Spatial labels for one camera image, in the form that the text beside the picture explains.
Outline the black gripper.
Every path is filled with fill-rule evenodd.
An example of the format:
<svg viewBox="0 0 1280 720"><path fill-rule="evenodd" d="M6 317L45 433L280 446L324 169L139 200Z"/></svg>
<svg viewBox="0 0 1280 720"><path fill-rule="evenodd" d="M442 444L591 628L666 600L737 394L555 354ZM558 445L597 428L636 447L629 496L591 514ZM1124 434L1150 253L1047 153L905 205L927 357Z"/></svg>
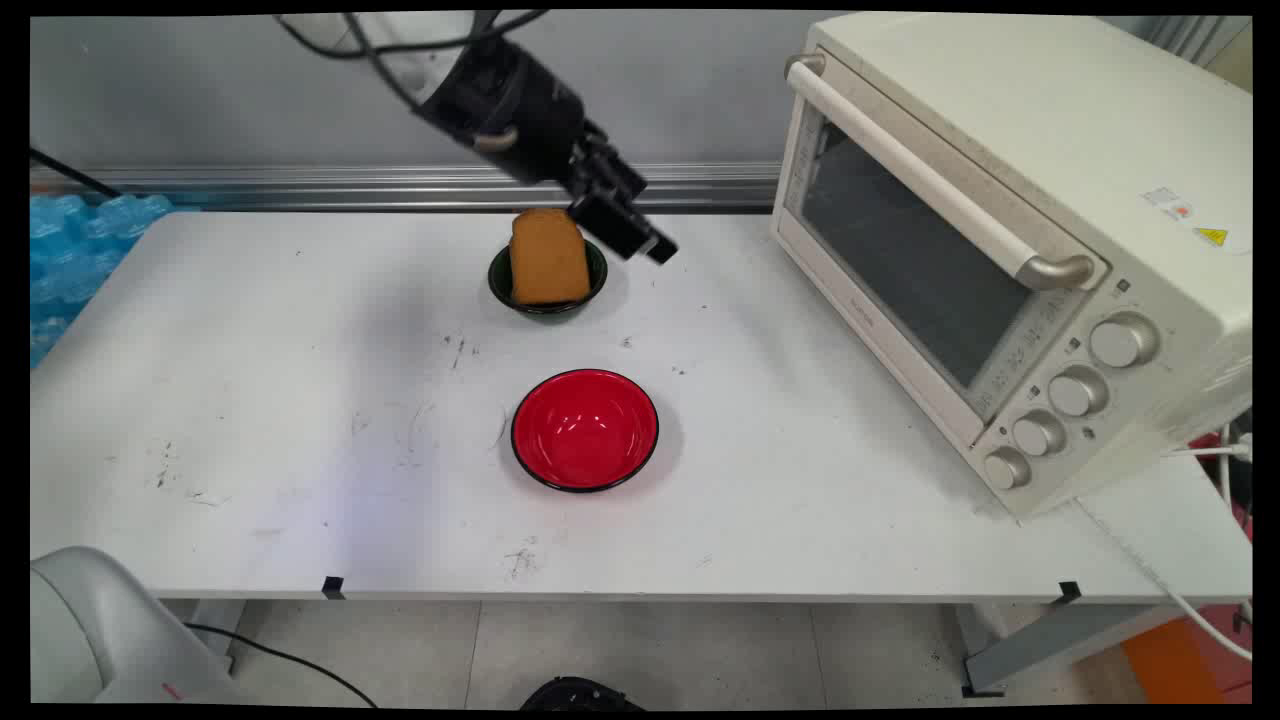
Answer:
<svg viewBox="0 0 1280 720"><path fill-rule="evenodd" d="M582 100L517 44L467 46L419 105L430 126L522 184L573 183L568 217L622 259L666 264L678 246L636 204L646 181L627 164Z"/></svg>

